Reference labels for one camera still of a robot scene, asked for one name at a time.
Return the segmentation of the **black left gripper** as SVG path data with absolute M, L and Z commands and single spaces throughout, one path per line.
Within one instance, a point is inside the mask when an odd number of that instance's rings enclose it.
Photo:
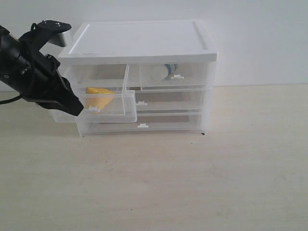
M 78 116 L 84 109 L 79 98 L 73 93 L 69 81 L 58 71 L 60 62 L 52 55 L 43 55 L 34 46 L 32 32 L 23 34 L 18 41 L 22 45 L 19 60 L 26 60 L 25 69 L 21 70 L 25 87 L 22 98 L 50 110 L 58 110 Z

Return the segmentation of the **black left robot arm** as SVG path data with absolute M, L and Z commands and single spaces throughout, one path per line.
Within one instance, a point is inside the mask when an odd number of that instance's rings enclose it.
M 46 44 L 68 46 L 72 26 L 46 20 L 33 23 L 19 39 L 0 28 L 0 80 L 19 93 L 1 104 L 24 99 L 51 110 L 78 116 L 84 106 L 73 93 L 69 81 L 58 71 L 61 63 L 50 54 L 42 54 Z

